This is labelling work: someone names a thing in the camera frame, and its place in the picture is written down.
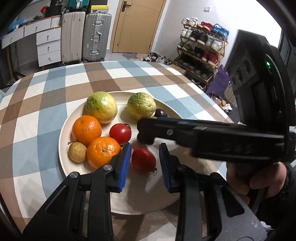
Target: screw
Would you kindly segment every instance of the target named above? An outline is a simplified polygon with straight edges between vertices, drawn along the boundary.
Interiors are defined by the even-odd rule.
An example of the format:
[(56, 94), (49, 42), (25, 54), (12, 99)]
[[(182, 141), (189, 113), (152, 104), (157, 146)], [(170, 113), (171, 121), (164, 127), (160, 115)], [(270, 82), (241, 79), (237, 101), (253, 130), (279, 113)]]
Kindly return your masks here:
[(220, 178), (220, 174), (217, 173), (217, 172), (213, 172), (213, 173), (211, 174), (211, 176), (212, 176), (212, 178), (214, 178), (214, 179), (219, 179), (219, 178)]
[(78, 172), (71, 172), (70, 173), (70, 178), (76, 178), (78, 177)]
[(168, 135), (168, 136), (171, 136), (172, 134), (174, 134), (174, 130), (169, 129), (169, 130), (167, 131), (167, 135)]
[(112, 169), (112, 166), (107, 164), (107, 165), (103, 166), (103, 168), (105, 171), (110, 171)]
[(185, 171), (186, 170), (186, 166), (184, 166), (184, 165), (180, 165), (180, 166), (178, 166), (178, 169), (180, 170), (180, 171)]

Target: tangerine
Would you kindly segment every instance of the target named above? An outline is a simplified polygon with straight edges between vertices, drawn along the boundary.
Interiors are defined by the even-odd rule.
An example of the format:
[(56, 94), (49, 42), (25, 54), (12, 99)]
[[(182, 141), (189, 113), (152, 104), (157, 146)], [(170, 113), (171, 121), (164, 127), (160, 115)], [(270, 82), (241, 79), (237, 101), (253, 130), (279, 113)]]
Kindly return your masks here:
[(101, 134), (101, 124), (95, 117), (91, 115), (79, 117), (72, 126), (73, 138), (75, 141), (82, 143), (86, 147), (93, 139), (100, 137)]
[(94, 139), (86, 150), (86, 156), (89, 164), (98, 169), (108, 164), (112, 157), (121, 152), (118, 142), (111, 137), (99, 137)]

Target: round table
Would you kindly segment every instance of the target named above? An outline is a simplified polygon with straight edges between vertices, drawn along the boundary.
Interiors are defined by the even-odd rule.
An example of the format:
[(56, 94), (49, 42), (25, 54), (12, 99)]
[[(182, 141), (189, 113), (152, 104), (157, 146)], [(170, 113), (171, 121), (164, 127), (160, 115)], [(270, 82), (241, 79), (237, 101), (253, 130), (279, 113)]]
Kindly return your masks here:
[[(65, 178), (58, 139), (67, 116), (97, 91), (146, 92), (184, 119), (232, 122), (174, 68), (144, 61), (107, 61), (41, 71), (17, 81), (0, 103), (0, 193), (22, 232)], [(225, 164), (199, 160), (209, 174)], [(145, 215), (112, 215), (118, 240), (175, 240), (178, 202)]]

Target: hand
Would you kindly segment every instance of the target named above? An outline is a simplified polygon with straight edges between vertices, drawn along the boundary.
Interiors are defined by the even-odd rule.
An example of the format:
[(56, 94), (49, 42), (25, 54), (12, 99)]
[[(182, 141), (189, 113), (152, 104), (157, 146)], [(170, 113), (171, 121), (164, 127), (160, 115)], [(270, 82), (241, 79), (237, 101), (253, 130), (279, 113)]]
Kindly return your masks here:
[(285, 165), (278, 162), (258, 171), (247, 182), (238, 178), (237, 170), (233, 163), (227, 162), (226, 166), (227, 182), (246, 204), (250, 202), (250, 198), (247, 196), (250, 189), (261, 189), (269, 186), (266, 197), (269, 198), (277, 195), (284, 186), (287, 175)]

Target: plate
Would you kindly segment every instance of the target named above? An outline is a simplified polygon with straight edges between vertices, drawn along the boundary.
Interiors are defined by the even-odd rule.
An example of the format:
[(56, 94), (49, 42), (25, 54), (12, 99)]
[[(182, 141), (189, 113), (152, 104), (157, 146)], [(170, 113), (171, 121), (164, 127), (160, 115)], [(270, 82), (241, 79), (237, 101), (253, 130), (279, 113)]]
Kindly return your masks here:
[[(128, 99), (133, 95), (132, 92), (114, 91), (109, 92), (117, 103), (118, 113), (115, 119), (109, 124), (102, 124), (102, 136), (109, 136), (110, 128), (117, 123), (128, 123), (132, 129), (132, 137), (130, 143), (135, 148), (139, 146), (137, 142), (137, 120), (133, 119), (127, 111), (126, 104)], [(181, 116), (165, 103), (156, 100), (157, 108), (165, 110), (170, 118), (181, 118)], [(59, 136), (59, 160), (62, 169), (66, 176), (71, 172), (76, 171), (82, 174), (87, 174), (95, 171), (87, 161), (83, 163), (74, 163), (68, 157), (68, 142), (71, 141), (71, 132), (74, 122), (86, 115), (85, 103), (79, 105), (66, 119), (60, 136)], [(170, 154), (179, 158), (182, 164), (191, 167), (193, 170), (197, 169), (197, 159), (190, 156), (190, 149), (180, 147), (174, 141), (156, 138), (152, 146), (148, 149), (154, 154), (156, 158), (157, 173), (142, 174), (135, 171), (130, 165), (126, 185), (121, 193), (110, 193), (111, 211), (126, 215), (139, 215), (148, 212), (163, 209), (179, 198), (179, 194), (169, 194), (165, 188), (158, 148), (159, 144), (165, 142), (167, 144)]]

